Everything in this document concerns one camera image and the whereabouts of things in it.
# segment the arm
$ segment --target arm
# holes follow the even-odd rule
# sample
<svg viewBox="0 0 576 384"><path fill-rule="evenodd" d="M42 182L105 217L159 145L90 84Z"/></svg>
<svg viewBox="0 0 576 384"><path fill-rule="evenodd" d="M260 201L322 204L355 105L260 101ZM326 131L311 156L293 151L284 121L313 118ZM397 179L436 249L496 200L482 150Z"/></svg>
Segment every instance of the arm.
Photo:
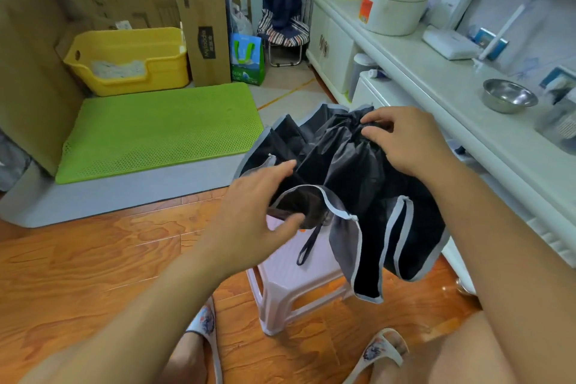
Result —
<svg viewBox="0 0 576 384"><path fill-rule="evenodd" d="M294 214L275 231L266 209L295 161L262 169L230 186L222 207L192 250L64 363L50 383L150 383L184 330L224 279L261 263L293 237Z"/></svg>
<svg viewBox="0 0 576 384"><path fill-rule="evenodd" d="M521 382L573 382L576 274L443 140L432 115L380 108L363 122L391 164L419 178L438 204L486 316Z"/></svg>

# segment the hand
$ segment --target hand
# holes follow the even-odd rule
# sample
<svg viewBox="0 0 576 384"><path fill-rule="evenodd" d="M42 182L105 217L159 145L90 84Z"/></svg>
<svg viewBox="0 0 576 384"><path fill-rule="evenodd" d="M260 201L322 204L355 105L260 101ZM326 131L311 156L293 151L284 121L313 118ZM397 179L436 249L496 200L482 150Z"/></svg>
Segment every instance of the hand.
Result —
<svg viewBox="0 0 576 384"><path fill-rule="evenodd" d="M270 199L295 165L292 160L260 169L228 188L219 213L196 244L202 258L218 265L226 278L260 264L296 235L304 214L292 214L274 231L266 225Z"/></svg>
<svg viewBox="0 0 576 384"><path fill-rule="evenodd" d="M386 106L366 114L362 123L376 126L362 130L364 137L377 143L393 167L420 180L437 173L444 165L457 161L446 144L432 114L412 106Z"/></svg>

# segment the bottle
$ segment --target bottle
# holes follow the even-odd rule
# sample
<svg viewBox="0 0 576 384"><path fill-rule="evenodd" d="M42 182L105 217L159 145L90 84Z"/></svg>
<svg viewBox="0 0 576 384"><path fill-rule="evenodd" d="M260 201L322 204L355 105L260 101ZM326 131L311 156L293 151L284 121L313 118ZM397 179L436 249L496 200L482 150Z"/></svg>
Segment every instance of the bottle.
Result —
<svg viewBox="0 0 576 384"><path fill-rule="evenodd" d="M563 151L576 155L576 88L538 118L535 129Z"/></svg>

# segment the stainless steel bowl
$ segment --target stainless steel bowl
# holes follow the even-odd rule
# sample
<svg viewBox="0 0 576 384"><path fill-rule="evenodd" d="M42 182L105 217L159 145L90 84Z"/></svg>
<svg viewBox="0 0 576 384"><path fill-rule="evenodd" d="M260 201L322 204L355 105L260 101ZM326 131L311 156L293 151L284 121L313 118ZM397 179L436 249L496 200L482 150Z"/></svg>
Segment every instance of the stainless steel bowl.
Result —
<svg viewBox="0 0 576 384"><path fill-rule="evenodd" d="M503 79L484 81L482 102L499 113L514 114L538 104L538 97L522 85Z"/></svg>

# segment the orange label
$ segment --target orange label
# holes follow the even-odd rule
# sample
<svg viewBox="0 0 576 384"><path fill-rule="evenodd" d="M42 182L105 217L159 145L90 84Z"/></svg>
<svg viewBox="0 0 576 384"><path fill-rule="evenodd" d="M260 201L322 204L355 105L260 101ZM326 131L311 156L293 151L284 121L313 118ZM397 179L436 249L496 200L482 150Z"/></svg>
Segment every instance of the orange label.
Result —
<svg viewBox="0 0 576 384"><path fill-rule="evenodd" d="M370 18L371 9L372 9L372 1L362 0L362 4L360 5L360 15L358 16L358 18L362 23L368 23L368 18Z"/></svg>

